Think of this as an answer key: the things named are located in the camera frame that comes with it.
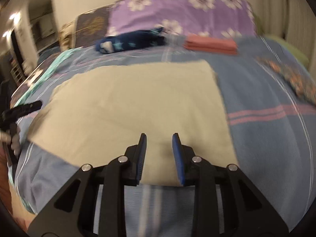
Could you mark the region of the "white-gloved left hand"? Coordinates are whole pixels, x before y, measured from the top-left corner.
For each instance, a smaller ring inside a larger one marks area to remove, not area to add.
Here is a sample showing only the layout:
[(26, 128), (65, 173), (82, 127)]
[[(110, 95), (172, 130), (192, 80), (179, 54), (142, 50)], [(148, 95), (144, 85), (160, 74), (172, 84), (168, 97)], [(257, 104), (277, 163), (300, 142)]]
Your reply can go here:
[(1, 131), (1, 156), (4, 156), (5, 155), (5, 152), (4, 152), (4, 145), (10, 145), (11, 146), (11, 149), (14, 151), (14, 155), (16, 157), (19, 156), (20, 152), (21, 152), (21, 146), (20, 146), (20, 129), (17, 128), (17, 133), (11, 137), (10, 134), (8, 133), (5, 133), (3, 131)]

